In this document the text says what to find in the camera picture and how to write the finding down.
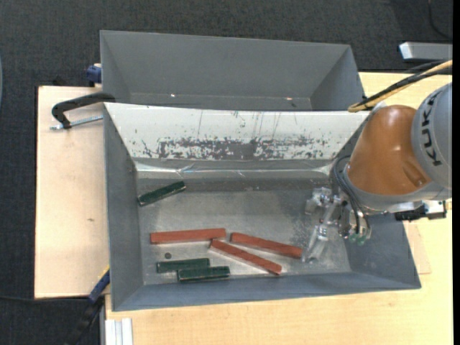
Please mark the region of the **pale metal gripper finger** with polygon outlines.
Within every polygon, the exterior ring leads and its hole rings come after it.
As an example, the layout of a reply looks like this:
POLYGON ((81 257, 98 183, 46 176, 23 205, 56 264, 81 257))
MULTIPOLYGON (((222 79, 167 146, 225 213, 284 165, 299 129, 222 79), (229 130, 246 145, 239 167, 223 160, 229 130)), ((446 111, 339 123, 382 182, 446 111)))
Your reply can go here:
POLYGON ((316 260, 320 258, 326 243, 328 242, 328 228, 325 226, 317 226, 313 238, 314 240, 310 250, 310 259, 316 260))
POLYGON ((319 235, 318 226, 315 225, 310 235, 310 240, 303 253, 304 262, 312 262, 318 259, 318 248, 319 248, 319 235))

